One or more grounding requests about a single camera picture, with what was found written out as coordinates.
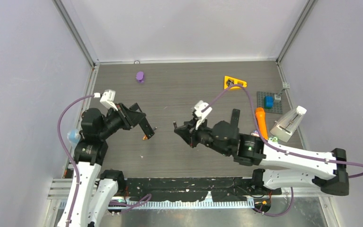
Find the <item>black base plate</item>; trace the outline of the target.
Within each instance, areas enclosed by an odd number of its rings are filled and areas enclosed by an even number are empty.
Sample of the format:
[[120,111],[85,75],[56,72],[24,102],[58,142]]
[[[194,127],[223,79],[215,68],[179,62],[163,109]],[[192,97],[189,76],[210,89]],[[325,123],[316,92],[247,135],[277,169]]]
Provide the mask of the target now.
[[110,212],[131,209],[270,209],[270,196],[281,195],[244,177],[128,178],[109,203]]

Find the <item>grey lego baseplate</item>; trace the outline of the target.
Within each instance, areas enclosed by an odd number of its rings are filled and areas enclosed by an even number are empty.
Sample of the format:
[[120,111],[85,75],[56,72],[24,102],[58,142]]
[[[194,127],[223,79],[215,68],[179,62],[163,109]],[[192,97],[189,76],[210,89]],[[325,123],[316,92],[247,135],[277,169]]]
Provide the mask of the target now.
[[257,91],[256,95],[257,107],[263,108],[266,113],[283,113],[283,104],[281,98],[277,98],[276,93]]

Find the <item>small ice cream toy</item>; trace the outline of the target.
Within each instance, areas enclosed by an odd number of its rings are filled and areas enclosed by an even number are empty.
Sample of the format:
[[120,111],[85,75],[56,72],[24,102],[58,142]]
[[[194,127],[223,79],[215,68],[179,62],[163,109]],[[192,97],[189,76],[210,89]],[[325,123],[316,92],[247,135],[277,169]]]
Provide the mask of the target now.
[[259,134],[259,132],[258,132],[257,130],[253,131],[253,132],[251,133],[251,135],[252,135],[252,136],[256,136],[256,137],[260,137],[260,134]]

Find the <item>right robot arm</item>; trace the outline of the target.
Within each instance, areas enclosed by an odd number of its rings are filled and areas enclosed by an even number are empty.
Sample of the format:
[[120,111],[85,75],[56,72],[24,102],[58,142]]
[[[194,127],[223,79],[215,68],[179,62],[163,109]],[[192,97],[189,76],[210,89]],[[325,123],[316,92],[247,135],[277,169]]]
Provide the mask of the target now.
[[191,120],[175,126],[174,132],[191,148],[202,144],[223,156],[232,156],[240,165],[259,166],[251,181],[251,189],[257,194],[282,187],[314,187],[335,196],[349,194],[346,166],[340,164],[346,160],[343,149],[314,152],[263,142],[240,133],[237,123],[226,121],[209,128],[205,122],[197,127]]

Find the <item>grey lego technic beam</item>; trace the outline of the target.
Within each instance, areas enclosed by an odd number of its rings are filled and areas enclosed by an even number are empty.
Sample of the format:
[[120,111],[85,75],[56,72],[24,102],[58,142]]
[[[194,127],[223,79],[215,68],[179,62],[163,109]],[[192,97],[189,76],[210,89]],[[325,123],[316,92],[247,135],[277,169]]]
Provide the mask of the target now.
[[282,83],[282,88],[278,93],[274,94],[274,102],[278,103],[281,101],[281,95],[290,88],[290,84],[288,82]]

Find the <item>yellow triangular toy block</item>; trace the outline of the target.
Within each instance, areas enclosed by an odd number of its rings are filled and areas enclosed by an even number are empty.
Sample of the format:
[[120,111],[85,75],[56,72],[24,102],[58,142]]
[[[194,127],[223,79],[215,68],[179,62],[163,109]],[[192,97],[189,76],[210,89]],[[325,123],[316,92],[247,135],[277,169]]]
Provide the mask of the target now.
[[224,89],[227,89],[228,87],[232,85],[240,85],[244,88],[247,87],[247,82],[241,79],[233,78],[230,76],[224,76]]

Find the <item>green frog toy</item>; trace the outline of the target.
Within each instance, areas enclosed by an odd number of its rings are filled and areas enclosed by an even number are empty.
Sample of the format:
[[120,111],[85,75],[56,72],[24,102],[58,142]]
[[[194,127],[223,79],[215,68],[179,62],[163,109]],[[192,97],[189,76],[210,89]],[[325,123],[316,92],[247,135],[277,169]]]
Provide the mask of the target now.
[[277,137],[269,137],[268,141],[273,142],[273,143],[278,143],[278,138]]

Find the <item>purple plastic cap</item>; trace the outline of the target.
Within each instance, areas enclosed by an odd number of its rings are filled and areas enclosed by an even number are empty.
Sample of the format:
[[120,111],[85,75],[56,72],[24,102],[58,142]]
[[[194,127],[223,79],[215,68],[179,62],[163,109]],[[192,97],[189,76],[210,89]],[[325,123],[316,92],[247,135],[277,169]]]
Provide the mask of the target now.
[[139,71],[136,74],[136,81],[140,84],[145,82],[145,74],[143,71]]

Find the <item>blue lego brick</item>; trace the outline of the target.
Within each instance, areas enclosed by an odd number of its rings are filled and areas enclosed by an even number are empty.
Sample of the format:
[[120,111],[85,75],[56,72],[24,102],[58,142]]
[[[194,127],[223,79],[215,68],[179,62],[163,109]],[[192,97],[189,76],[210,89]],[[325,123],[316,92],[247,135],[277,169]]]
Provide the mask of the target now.
[[274,105],[274,99],[271,96],[265,96],[263,99],[264,109],[272,109]]

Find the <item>orange plastic flashlight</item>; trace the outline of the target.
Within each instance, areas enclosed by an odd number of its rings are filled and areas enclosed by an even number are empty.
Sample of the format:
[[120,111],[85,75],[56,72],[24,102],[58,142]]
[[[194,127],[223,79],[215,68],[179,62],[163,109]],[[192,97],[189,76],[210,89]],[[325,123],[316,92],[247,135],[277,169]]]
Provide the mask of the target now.
[[268,140],[268,131],[266,126],[266,113],[262,107],[258,107],[255,110],[255,117],[257,120],[257,124],[259,127],[259,132],[261,133],[262,137]]

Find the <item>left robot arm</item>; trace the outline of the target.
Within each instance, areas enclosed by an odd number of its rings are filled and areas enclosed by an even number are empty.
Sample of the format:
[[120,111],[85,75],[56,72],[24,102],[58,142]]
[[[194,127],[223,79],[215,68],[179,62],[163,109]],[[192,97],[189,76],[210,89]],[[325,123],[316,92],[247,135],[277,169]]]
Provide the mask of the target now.
[[74,151],[74,173],[65,210],[59,227],[99,226],[112,197],[126,190],[124,174],[119,170],[102,171],[108,150],[106,140],[118,130],[131,130],[139,125],[150,139],[154,130],[138,103],[123,103],[109,108],[106,115],[97,108],[82,113],[81,139]]

